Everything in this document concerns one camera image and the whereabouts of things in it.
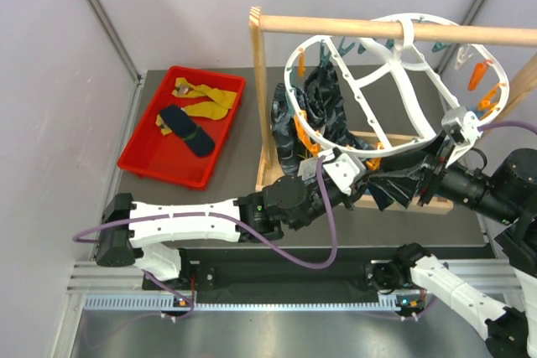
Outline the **navy sock with santa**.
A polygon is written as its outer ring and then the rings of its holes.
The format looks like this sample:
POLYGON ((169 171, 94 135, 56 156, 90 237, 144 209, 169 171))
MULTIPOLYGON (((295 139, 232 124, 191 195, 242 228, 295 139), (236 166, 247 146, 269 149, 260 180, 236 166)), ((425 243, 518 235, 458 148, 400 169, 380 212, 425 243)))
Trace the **navy sock with santa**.
POLYGON ((368 186, 368 190, 380 211, 385 211, 395 202, 394 198, 391 195, 389 195, 384 189, 378 187, 375 184, 370 184, 368 186))

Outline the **white round clip hanger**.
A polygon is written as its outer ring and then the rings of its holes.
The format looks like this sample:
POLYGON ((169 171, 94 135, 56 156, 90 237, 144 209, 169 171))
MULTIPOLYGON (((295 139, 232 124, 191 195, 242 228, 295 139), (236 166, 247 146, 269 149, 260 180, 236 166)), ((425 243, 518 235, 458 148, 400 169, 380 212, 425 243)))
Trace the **white round clip hanger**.
MULTIPOLYGON (((350 146, 342 147, 342 151, 353 153, 359 158, 393 156, 425 146, 435 138, 435 131, 425 117, 410 81, 409 73, 411 71, 423 72, 428 76, 441 97, 447 102, 448 111, 462 106, 440 76, 434 72, 425 56, 418 50, 415 45, 417 41, 434 44, 462 44, 476 51, 482 57, 482 61, 476 65, 468 88, 470 90, 477 89, 486 73, 493 70, 498 82, 479 103, 487 105, 497 102, 498 114, 494 121, 500 117, 508 104, 510 96, 508 77, 498 60, 487 49, 490 44, 498 44, 499 32, 497 29, 461 26, 449 19, 430 14, 399 13, 374 20, 283 17, 270 27, 270 31, 310 35, 310 38, 296 48, 288 58, 285 65, 284 85, 288 102, 295 113, 294 120, 298 138, 314 156, 322 151, 338 147, 336 143, 324 138, 321 131, 315 130, 307 122, 305 111, 300 109, 292 85, 293 71, 302 70, 303 53, 314 44, 320 47, 321 61, 334 63, 342 73, 344 81, 350 86, 355 102, 361 108, 367 118, 368 125, 379 141, 374 150, 360 150, 350 146), (362 78, 353 77, 344 60, 348 48, 344 44, 334 44, 332 39, 335 36, 343 39, 346 37, 357 39, 357 42, 365 50, 372 52, 380 59, 381 65, 369 75, 362 78), (394 79, 404 110, 417 133, 415 139, 398 146, 393 145, 388 140, 387 133, 383 130, 363 94, 365 87, 386 75, 390 75, 394 79)), ((480 132, 477 141, 482 137, 486 125, 477 126, 480 132)), ((469 152, 477 141, 467 145, 456 145, 452 141, 455 148, 450 156, 450 161, 457 161, 469 152)))

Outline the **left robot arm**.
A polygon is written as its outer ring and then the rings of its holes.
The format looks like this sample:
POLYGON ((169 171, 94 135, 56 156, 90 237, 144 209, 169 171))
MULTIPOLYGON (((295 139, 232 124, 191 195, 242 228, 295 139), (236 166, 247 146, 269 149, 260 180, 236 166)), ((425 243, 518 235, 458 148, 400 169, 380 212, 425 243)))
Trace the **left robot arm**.
POLYGON ((326 175, 305 183, 285 175, 259 192, 205 205, 151 205, 118 194, 105 209, 106 227, 97 238, 96 263, 101 267, 135 266, 172 288, 190 280, 190 268, 172 241, 214 240, 231 243, 277 241, 283 226, 297 231, 332 207, 352 208, 369 193, 380 210, 391 200, 372 185, 354 184, 345 195, 326 175))

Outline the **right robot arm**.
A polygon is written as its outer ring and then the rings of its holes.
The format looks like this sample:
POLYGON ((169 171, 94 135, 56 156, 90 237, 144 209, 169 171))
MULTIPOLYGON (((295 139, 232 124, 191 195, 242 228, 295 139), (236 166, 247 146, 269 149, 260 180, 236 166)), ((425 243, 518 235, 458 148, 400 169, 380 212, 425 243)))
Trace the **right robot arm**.
POLYGON ((469 208, 483 219, 496 256, 504 256, 521 291, 521 308, 509 306, 455 274, 418 243, 400 246, 373 264, 368 284, 379 291, 420 289, 464 319, 494 357, 536 355, 536 152, 518 148, 490 176, 455 164, 433 172, 420 198, 431 192, 469 208))

